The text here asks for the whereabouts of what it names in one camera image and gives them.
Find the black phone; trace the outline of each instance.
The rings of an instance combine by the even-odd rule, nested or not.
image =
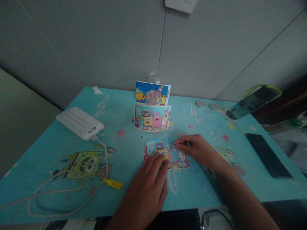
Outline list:
[[[247,139],[253,146],[262,163],[274,178],[292,178],[291,174],[278,159],[263,136],[258,134],[246,134]]]

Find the white cable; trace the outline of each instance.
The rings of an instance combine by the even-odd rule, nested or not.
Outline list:
[[[44,217],[44,218],[53,218],[53,217],[66,217],[66,216],[70,216],[70,215],[73,215],[75,214],[76,212],[78,212],[79,210],[81,210],[92,198],[93,196],[98,192],[98,190],[101,188],[101,186],[103,185],[106,177],[108,176],[108,170],[109,170],[109,165],[108,165],[108,155],[107,155],[107,150],[106,150],[106,146],[104,145],[104,143],[102,143],[100,140],[98,140],[98,137],[97,136],[91,136],[91,140],[93,141],[97,141],[99,142],[105,149],[105,155],[106,155],[106,175],[104,177],[104,179],[102,180],[101,184],[98,186],[98,188],[95,190],[95,192],[93,192],[93,194],[76,210],[72,211],[72,212],[68,212],[68,213],[63,213],[63,214],[46,214],[46,215],[40,215],[40,214],[36,214],[36,213],[33,213],[31,211],[31,203],[32,203],[32,199],[33,198],[36,198],[36,197],[40,197],[40,196],[43,196],[43,195],[46,195],[46,194],[53,194],[53,193],[64,193],[64,192],[75,192],[75,191],[78,191],[78,190],[81,190],[83,189],[85,186],[87,186],[90,182],[90,180],[76,172],[73,172],[71,170],[65,170],[65,171],[61,171],[57,174],[55,174],[53,177],[51,177],[50,179],[48,179],[47,181],[45,181],[35,192],[33,195],[30,195],[30,196],[27,196],[27,197],[24,197],[24,198],[21,198],[19,200],[16,200],[16,201],[13,201],[13,202],[10,202],[4,206],[1,206],[0,207],[0,210],[1,209],[4,209],[4,208],[7,208],[9,206],[12,206],[12,205],[15,205],[15,204],[18,204],[22,201],[25,201],[25,200],[28,200],[28,204],[27,204],[27,213],[33,217]],[[66,173],[66,172],[69,172],[69,173],[72,173],[72,174],[75,174],[77,176],[80,176],[82,179],[84,180],[87,180],[88,182],[83,185],[82,187],[79,187],[77,189],[66,189],[66,190],[52,190],[52,191],[48,191],[48,192],[44,192],[44,193],[39,193],[37,194],[37,192],[45,185],[47,184],[49,181],[51,181],[53,178],[59,176],[60,174],[63,174],[63,173]]]

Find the table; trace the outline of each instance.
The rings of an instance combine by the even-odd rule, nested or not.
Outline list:
[[[260,202],[307,198],[307,179],[252,115],[248,115],[236,123],[227,118],[223,109],[234,105],[233,102],[202,99],[207,106],[199,108],[195,104],[198,100],[196,98],[170,96],[168,105],[171,105],[170,122],[173,122],[173,127],[153,134],[134,128],[132,121],[135,92],[106,88],[101,88],[101,91],[104,93],[103,95],[94,95],[93,89],[86,87],[68,108],[78,106],[93,117],[100,114],[97,119],[106,126],[106,129],[98,134],[99,139],[107,147],[115,150],[115,153],[109,158],[109,164],[113,164],[110,178],[122,182],[122,189],[116,190],[104,184],[79,212],[69,217],[56,219],[88,218],[114,214],[132,178],[144,162],[145,139],[168,137],[175,140],[178,134],[200,133],[213,147],[233,151],[232,161],[241,164],[245,171],[245,176],[242,176],[242,179]],[[104,99],[105,108],[98,108]],[[211,110],[208,107],[210,103],[218,104],[221,110]],[[116,135],[119,130],[125,131],[124,137]],[[271,177],[249,144],[244,132],[261,134],[292,174],[293,179]],[[0,181],[0,205],[33,194],[44,181],[52,176],[55,170],[62,170],[68,164],[65,162],[67,155],[73,155],[76,152],[89,152],[97,147],[99,146],[94,145],[92,141],[81,140],[58,121],[54,121],[32,147],[24,153],[8,175]],[[223,204],[221,192],[212,175],[191,157],[189,163],[190,168],[188,169],[168,170],[168,196],[163,211],[216,207]],[[32,210],[41,214],[74,210],[90,196],[100,182],[101,180],[96,176],[91,180],[90,185],[80,192],[39,197],[33,200]],[[75,189],[77,186],[76,180],[58,177],[47,184],[42,192],[54,189]],[[49,220],[48,218],[29,216],[26,212],[26,206],[27,202],[23,202],[1,210],[0,223],[16,224]]]

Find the spongebob card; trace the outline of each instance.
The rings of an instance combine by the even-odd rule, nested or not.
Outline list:
[[[167,105],[169,101],[169,92],[170,92],[170,85],[157,85],[142,81],[136,81],[136,98],[138,103],[145,103],[146,93],[150,90],[157,90],[161,93],[161,104],[160,105]]]
[[[169,160],[169,168],[189,168],[188,155],[177,150],[168,138],[145,140],[144,161],[156,153],[164,154],[164,160]]]
[[[170,105],[134,105],[134,128],[145,132],[160,132],[169,128]]]

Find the spongebob squarepants print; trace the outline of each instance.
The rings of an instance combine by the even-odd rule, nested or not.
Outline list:
[[[97,146],[92,151],[86,152],[76,152],[74,155],[67,155],[62,162],[68,162],[62,171],[69,170],[78,173],[79,175],[93,179],[95,176],[100,180],[103,180],[106,176],[106,164],[101,163],[101,158],[104,154],[104,151],[97,151],[97,149],[102,149],[102,145],[94,144]],[[110,157],[115,153],[113,148],[107,148],[107,155]],[[113,164],[109,164],[108,166],[108,174],[107,178],[110,177],[110,173],[112,170]],[[62,178],[67,179],[75,179],[78,184],[82,184],[82,178],[76,174],[72,174],[70,172],[66,172],[60,175]]]

